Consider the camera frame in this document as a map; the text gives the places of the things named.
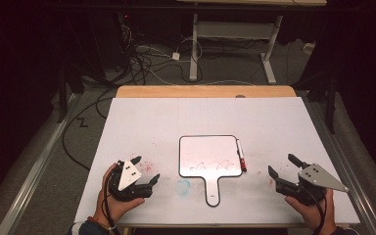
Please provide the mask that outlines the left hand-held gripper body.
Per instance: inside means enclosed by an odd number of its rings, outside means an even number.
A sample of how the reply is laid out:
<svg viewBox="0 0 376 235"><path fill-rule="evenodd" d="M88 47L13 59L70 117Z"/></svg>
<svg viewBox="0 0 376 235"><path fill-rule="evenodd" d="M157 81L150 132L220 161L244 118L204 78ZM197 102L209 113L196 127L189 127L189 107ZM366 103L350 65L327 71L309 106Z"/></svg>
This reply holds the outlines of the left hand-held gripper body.
<svg viewBox="0 0 376 235"><path fill-rule="evenodd" d="M117 201L130 202L136 198L150 198L153 194L153 187L136 184L141 178L141 172L131 160L118 161L109 174L108 190Z"/></svg>

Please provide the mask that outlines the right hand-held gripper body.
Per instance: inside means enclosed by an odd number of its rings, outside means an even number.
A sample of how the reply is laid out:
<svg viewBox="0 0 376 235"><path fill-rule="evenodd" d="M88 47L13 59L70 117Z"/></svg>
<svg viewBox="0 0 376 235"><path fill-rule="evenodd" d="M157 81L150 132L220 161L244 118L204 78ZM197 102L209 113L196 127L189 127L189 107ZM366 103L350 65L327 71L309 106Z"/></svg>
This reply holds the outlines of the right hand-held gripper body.
<svg viewBox="0 0 376 235"><path fill-rule="evenodd" d="M326 189L349 192L349 187L344 185L335 176L330 174L319 164L310 164L298 173L299 182L293 183L282 179L275 181L275 190L284 196L290 196L301 204L312 206L323 200Z"/></svg>

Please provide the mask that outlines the white marker with red cap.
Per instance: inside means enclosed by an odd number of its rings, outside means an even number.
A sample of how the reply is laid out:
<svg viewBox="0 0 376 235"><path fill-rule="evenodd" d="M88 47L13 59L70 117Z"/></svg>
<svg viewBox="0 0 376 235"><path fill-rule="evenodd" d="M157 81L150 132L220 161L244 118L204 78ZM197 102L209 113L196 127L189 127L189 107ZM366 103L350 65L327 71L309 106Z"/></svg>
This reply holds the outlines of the white marker with red cap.
<svg viewBox="0 0 376 235"><path fill-rule="evenodd" d="M236 144L237 144L241 169L243 172L247 172L247 166L246 166L245 159L244 159L244 153L243 153L242 145L239 139L236 139Z"/></svg>

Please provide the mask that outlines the small whiteboard with handle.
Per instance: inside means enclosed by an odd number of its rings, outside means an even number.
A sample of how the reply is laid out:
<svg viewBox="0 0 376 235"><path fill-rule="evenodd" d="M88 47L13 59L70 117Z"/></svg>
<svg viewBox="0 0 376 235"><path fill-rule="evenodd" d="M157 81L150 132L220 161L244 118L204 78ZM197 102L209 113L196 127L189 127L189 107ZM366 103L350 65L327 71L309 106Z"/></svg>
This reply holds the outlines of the small whiteboard with handle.
<svg viewBox="0 0 376 235"><path fill-rule="evenodd" d="M233 135L194 135L179 139L179 175L205 182L206 202L220 203L218 181L242 174L237 138Z"/></svg>

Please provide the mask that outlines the person's left hand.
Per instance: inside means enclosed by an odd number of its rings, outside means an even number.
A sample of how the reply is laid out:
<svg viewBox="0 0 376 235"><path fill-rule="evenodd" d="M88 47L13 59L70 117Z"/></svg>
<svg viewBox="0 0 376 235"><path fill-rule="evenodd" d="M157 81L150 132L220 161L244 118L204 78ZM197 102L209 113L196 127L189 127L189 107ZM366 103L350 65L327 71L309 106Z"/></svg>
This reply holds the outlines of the person's left hand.
<svg viewBox="0 0 376 235"><path fill-rule="evenodd" d="M93 217L105 223L109 223L109 218L113 221L113 223L117 223L127 212L145 203L144 198L137 198L130 202L121 202L117 201L115 198L108 196L106 181L109 179L110 172L116 166L117 164L113 163L103 176L102 189L99 192L96 210L93 214Z"/></svg>

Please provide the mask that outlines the person's right hand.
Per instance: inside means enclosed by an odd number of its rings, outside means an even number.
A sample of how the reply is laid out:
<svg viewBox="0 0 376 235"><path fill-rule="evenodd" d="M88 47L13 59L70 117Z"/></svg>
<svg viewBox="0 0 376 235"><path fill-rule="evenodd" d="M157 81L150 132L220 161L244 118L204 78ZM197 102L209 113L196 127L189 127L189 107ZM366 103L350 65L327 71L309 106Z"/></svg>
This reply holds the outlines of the person's right hand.
<svg viewBox="0 0 376 235"><path fill-rule="evenodd" d="M317 228L321 223L322 216L320 215L317 206L303 205L298 200L290 196L287 196L285 201L302 216L306 226L313 232L317 232L317 235L331 235L336 230L337 225L335 223L335 209L332 189L326 190L325 199L319 203L324 214L324 223L320 230L317 230Z"/></svg>

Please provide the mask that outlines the white table cover sheet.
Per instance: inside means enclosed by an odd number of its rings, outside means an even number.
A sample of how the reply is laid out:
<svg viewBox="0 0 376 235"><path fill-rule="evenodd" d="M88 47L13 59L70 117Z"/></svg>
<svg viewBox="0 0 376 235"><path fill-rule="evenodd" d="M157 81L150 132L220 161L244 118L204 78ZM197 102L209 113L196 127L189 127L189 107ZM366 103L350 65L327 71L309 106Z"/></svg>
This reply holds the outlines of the white table cover sheet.
<svg viewBox="0 0 376 235"><path fill-rule="evenodd" d="M240 144L246 170L219 179L218 206L206 202L201 178L179 174L179 140L188 135L228 135ZM95 211L102 176L118 160L139 157L145 181L156 176L153 195L121 224L140 226L299 226L301 217L276 193L268 171L298 179L295 155L334 168L302 99L116 98L91 166L76 220Z"/></svg>

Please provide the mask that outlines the black metal stand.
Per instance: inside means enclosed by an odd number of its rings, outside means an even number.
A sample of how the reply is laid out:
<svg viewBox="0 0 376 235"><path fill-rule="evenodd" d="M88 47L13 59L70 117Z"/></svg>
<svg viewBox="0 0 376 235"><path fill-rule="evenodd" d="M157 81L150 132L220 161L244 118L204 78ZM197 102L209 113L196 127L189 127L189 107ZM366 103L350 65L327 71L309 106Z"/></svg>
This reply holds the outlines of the black metal stand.
<svg viewBox="0 0 376 235"><path fill-rule="evenodd" d="M325 124L331 134L335 133L334 113L337 91L337 79L330 72L317 72L309 77L303 77L300 81L294 83L292 87L295 90L307 90L307 97L310 102L326 102Z"/></svg>
<svg viewBox="0 0 376 235"><path fill-rule="evenodd" d="M59 79L59 117L58 123L65 118L68 110L67 86L74 94L82 94L84 86L79 75L77 64L62 64L58 70Z"/></svg>

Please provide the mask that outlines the wooden table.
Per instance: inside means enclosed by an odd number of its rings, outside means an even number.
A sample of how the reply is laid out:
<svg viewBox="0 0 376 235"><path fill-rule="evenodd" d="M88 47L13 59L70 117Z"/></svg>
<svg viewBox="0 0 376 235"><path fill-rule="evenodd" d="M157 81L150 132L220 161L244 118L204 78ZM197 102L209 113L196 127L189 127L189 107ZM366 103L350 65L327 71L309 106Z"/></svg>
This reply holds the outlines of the wooden table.
<svg viewBox="0 0 376 235"><path fill-rule="evenodd" d="M272 98L296 97L286 85L143 85L122 86L117 98Z"/></svg>

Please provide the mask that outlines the aluminium floor rail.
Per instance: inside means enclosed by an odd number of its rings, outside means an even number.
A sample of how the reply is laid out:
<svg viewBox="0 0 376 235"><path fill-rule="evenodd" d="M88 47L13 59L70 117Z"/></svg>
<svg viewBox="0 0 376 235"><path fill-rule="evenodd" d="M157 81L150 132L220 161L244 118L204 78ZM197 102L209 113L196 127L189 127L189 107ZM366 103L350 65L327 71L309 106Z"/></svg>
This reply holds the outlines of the aluminium floor rail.
<svg viewBox="0 0 376 235"><path fill-rule="evenodd" d="M341 99L334 105L333 131L326 124L326 103L305 106L327 153L343 182L350 187L349 197L360 219L354 228L364 235L376 235L376 164L363 144Z"/></svg>
<svg viewBox="0 0 376 235"><path fill-rule="evenodd" d="M38 155L35 163L31 167L29 174L27 175L19 193L17 194L14 202L8 209L5 217L0 224L0 235L13 235L15 229L18 226L20 219L22 218L24 211L32 198L41 177L49 163L53 148L58 139L65 130L70 114L65 115L62 121L57 124L55 130L50 135L50 139L47 141L44 149Z"/></svg>

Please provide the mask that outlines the white metal frame desk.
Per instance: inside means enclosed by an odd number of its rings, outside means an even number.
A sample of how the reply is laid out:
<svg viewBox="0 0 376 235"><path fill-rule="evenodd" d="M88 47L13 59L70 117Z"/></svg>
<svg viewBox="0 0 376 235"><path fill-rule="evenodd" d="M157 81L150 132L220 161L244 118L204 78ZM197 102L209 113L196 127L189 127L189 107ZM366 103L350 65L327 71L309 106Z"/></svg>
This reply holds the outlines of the white metal frame desk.
<svg viewBox="0 0 376 235"><path fill-rule="evenodd" d="M324 7L327 5L327 0L178 0L179 2L188 3L191 7L205 7L207 5L212 7L245 7L246 9L252 7L279 7L286 9L289 7L314 8ZM202 21L199 19L199 14L193 15L192 23L192 41L189 80L198 81L200 75L199 59L203 52L203 47L198 41L198 38L224 38L224 39L253 39L253 40L267 40L268 45L265 52L262 52L260 63L262 65L265 77L269 84L275 84L276 78L274 76L270 57L277 39L283 20L283 15L275 16L272 23L234 23L229 19L222 22L217 21Z"/></svg>

